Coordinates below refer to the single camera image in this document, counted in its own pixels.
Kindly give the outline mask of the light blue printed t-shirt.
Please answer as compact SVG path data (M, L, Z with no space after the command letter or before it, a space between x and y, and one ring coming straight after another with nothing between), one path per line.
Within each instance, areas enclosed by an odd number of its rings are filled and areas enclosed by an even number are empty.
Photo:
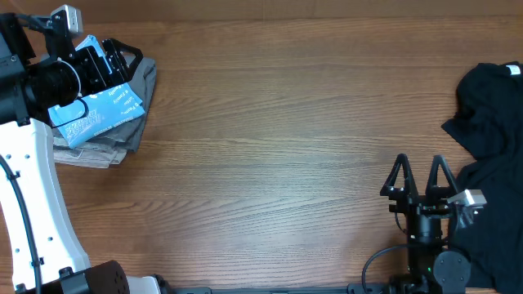
M130 126L145 115L145 102L125 82L70 105L53 106L48 113L52 125L73 149L116 127Z

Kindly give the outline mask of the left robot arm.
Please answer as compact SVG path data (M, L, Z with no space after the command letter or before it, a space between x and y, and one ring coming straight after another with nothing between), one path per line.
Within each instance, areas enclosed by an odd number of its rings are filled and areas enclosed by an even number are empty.
M162 277L127 275L116 261L92 265L81 246L56 174L48 110L129 82L142 53L115 39L76 49L79 9L49 16L1 16L1 209L17 293L168 293Z

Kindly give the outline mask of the folded grey trousers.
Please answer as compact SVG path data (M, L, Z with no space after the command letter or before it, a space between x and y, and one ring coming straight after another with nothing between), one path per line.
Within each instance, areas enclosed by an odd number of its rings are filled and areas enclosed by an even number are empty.
M156 62L143 58L130 82L48 110L56 135L71 149L89 144L136 152L156 83Z

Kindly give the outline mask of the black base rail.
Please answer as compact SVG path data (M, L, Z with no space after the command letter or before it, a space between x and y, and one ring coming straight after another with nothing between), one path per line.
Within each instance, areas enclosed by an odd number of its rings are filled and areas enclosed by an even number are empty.
M166 287L161 293L167 294L387 294L411 293L413 283L403 287L399 284L368 283L366 290L361 283L348 284L345 287L273 287L273 288L240 288L212 289L210 287Z

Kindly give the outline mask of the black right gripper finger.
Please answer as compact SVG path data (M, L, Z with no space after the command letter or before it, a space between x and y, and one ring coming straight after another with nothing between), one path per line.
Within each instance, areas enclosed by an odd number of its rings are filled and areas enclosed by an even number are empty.
M425 189L427 200L441 200L458 193L458 186L450 167L442 155L436 155L431 164Z
M390 200L408 200L418 196L418 189L406 154L398 154L391 172L380 190Z

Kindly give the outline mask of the folded beige garment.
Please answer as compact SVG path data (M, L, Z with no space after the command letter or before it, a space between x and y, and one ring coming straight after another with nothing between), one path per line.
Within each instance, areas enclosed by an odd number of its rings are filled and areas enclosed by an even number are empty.
M54 145L53 152L56 163L100 169L119 165L127 155L125 149L101 144L86 144L74 149Z

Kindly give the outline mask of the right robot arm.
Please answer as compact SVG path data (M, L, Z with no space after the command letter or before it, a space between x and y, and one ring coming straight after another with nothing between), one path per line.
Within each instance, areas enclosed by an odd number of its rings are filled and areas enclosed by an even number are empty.
M418 192L406 154L396 157L380 194L391 201L389 211L405 217L400 230L407 241L408 272L389 278L385 293L442 293L434 277L433 265L445 251L449 239L443 237L441 222L455 221L458 209L448 199L458 194L456 180L445 158L433 158L425 194Z

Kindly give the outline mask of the black garment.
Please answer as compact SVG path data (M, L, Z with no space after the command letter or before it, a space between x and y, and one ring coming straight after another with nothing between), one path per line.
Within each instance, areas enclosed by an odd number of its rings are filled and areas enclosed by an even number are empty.
M487 203L451 243L472 259L469 287L522 294L522 64L479 63L456 96L457 112L442 127L475 160L456 181Z

